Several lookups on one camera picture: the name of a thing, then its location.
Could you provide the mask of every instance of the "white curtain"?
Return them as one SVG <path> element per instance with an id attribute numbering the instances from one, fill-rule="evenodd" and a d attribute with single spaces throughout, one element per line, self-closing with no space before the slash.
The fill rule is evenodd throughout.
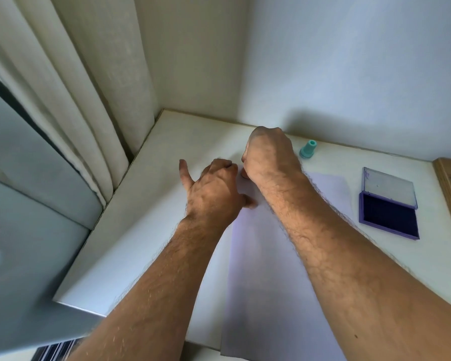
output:
<path id="1" fill-rule="evenodd" d="M 154 124 L 134 0 L 0 0 L 0 79 L 105 205 Z"/>

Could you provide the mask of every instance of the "clear plastic lid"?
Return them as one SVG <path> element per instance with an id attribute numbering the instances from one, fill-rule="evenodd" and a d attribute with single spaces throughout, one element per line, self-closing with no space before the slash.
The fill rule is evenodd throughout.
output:
<path id="1" fill-rule="evenodd" d="M 414 185 L 408 180 L 364 167 L 363 191 L 417 209 Z"/>

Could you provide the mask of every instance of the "gray panel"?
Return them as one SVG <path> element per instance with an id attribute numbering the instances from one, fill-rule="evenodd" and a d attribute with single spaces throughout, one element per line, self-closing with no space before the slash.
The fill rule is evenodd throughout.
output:
<path id="1" fill-rule="evenodd" d="M 88 233 L 0 183 L 0 352 L 79 337 L 100 320 L 51 300 Z"/>
<path id="2" fill-rule="evenodd" d="M 0 182 L 89 229 L 102 212 L 82 177 L 1 98 Z"/>

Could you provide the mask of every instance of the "paper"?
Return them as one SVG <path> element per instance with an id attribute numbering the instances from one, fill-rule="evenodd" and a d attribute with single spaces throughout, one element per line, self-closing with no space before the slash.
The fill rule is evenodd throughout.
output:
<path id="1" fill-rule="evenodd" d="M 337 210 L 353 218 L 341 176 L 309 174 Z M 241 193 L 259 202 L 232 228 L 221 354 L 252 361 L 345 361 L 307 272 L 276 215 L 252 182 Z"/>

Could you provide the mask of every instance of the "turquoise plastic object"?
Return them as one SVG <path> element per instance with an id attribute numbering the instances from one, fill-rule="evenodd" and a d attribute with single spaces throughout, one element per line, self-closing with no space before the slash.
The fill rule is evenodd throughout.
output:
<path id="1" fill-rule="evenodd" d="M 314 154 L 314 149 L 316 148 L 316 146 L 317 142 L 315 140 L 309 140 L 307 144 L 299 151 L 299 156 L 306 159 L 311 158 Z"/>

